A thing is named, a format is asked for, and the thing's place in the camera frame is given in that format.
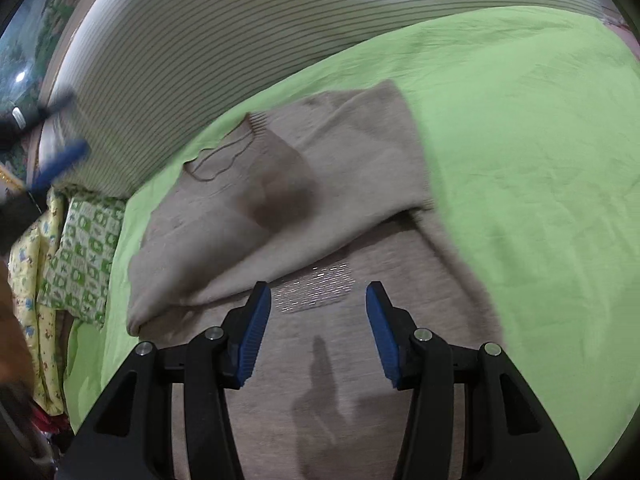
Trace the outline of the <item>person's left hand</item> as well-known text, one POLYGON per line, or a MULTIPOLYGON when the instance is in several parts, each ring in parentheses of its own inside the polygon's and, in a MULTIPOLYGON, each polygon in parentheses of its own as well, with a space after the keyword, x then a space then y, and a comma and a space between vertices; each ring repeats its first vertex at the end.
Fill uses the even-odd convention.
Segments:
POLYGON ((34 391, 35 376, 22 326, 14 314, 13 294, 8 282, 8 269, 1 261, 0 278, 0 376, 2 384, 34 391))

